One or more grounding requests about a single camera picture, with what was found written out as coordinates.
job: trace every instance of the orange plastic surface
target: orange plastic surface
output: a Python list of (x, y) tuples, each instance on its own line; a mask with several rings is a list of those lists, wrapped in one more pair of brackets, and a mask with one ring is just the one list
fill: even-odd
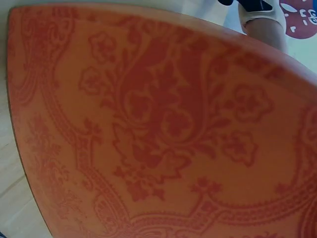
[(316, 238), (316, 77), (246, 36), (114, 4), (15, 8), (8, 93), (54, 238)]

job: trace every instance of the floral pattern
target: floral pattern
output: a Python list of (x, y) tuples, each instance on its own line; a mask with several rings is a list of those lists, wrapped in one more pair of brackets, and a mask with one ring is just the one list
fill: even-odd
[(105, 84), (101, 79), (101, 74), (93, 67), (89, 67), (82, 72), (78, 83), (78, 89), (84, 90), (88, 95), (98, 95)]
[(253, 142), (251, 133), (234, 131), (224, 141), (222, 150), (232, 161), (247, 167), (254, 163), (258, 146)]
[(100, 6), (10, 13), (12, 121), (53, 236), (315, 237), (314, 77), (246, 36)]
[(238, 85), (234, 90), (234, 100), (227, 106), (234, 109), (237, 120), (258, 122), (273, 110), (273, 103), (263, 88), (259, 86)]
[(43, 196), (47, 201), (46, 205), (57, 212), (60, 219), (67, 219), (71, 212), (83, 215), (79, 207), (80, 198), (67, 188), (69, 171), (56, 159), (61, 146), (54, 143), (54, 137), (40, 115), (34, 116), (28, 124), (31, 136), (26, 143), (34, 154), (30, 170), (41, 181), (35, 189), (35, 195)]
[(98, 63), (113, 62), (116, 41), (106, 32), (99, 32), (89, 38), (91, 52)]

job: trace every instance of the wooden floor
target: wooden floor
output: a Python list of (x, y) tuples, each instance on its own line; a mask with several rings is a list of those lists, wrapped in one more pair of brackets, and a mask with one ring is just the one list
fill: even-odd
[[(0, 7), (0, 231), (8, 238), (51, 238), (38, 210), (26, 180), (16, 149), (7, 103), (5, 79), (5, 21), (8, 10), (17, 3), (35, 3), (46, 0), (1, 0)], [(131, 0), (131, 2), (154, 2), (154, 0)], [(223, 25), (228, 8), (216, 0), (159, 0), (166, 9), (194, 15), (199, 18)], [(310, 69), (317, 72), (316, 53), (297, 49), (300, 41), (292, 41), (292, 51)], [(310, 39), (311, 49), (315, 49), (317, 38)]]

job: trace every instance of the leg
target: leg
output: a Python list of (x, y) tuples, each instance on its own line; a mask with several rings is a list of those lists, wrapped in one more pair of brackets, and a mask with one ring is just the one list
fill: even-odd
[(286, 21), (279, 0), (239, 0), (239, 2), (243, 31), (248, 36), (287, 53)]
[(245, 25), (248, 36), (262, 41), (287, 54), (287, 43), (283, 27), (267, 18), (250, 20)]

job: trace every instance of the printed floral design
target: printed floral design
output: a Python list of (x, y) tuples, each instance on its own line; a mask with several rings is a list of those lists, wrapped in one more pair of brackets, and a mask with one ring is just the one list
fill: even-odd
[(42, 197), (52, 212), (58, 214), (60, 219), (67, 219), (70, 210), (82, 214), (80, 199), (67, 188), (69, 171), (62, 165), (58, 157), (61, 147), (53, 143), (54, 137), (45, 125), (44, 119), (36, 115), (29, 122), (31, 136), (27, 144), (34, 153), (34, 163), (30, 170), (38, 177), (41, 183), (36, 186), (37, 197)]
[(232, 161), (251, 166), (255, 161), (258, 146), (249, 132), (234, 131), (224, 138), (223, 153)]
[(200, 177), (197, 179), (196, 184), (191, 186), (192, 192), (207, 193), (209, 195), (222, 191), (222, 185), (220, 183), (210, 181), (206, 177)]
[(116, 41), (106, 32), (99, 32), (89, 38), (93, 57), (98, 63), (113, 62)]
[(189, 158), (172, 150), (155, 154), (150, 147), (141, 148), (132, 131), (119, 125), (115, 125), (115, 136), (114, 146), (126, 159), (114, 175), (125, 180), (132, 200), (144, 200), (150, 195), (164, 200), (164, 190), (160, 187), (166, 179), (180, 178), (179, 171), (190, 164)]
[(15, 29), (15, 20), (14, 18), (10, 18), (9, 19), (9, 33), (8, 33), (8, 40), (7, 40), (7, 54), (8, 57), (14, 57), (15, 56), (15, 46), (14, 46), (14, 42), (13, 42), (13, 38), (12, 38), (12, 34), (14, 33), (14, 29)]
[(78, 89), (84, 90), (88, 95), (98, 95), (105, 84), (102, 81), (101, 74), (93, 67), (82, 71), (78, 82)]
[(127, 182), (127, 190), (132, 196), (133, 201), (144, 200), (149, 196), (149, 193), (142, 188), (141, 181)]
[(234, 100), (228, 101), (228, 108), (233, 108), (237, 120), (258, 122), (273, 110), (273, 103), (263, 88), (259, 86), (239, 85), (234, 90)]
[(129, 113), (136, 121), (146, 121), (149, 119), (151, 105), (148, 97), (131, 93), (129, 104), (131, 105), (128, 109)]
[(265, 232), (264, 235), (255, 235), (255, 236), (243, 236), (242, 238), (285, 238), (284, 236), (280, 236), (277, 233), (269, 233)]

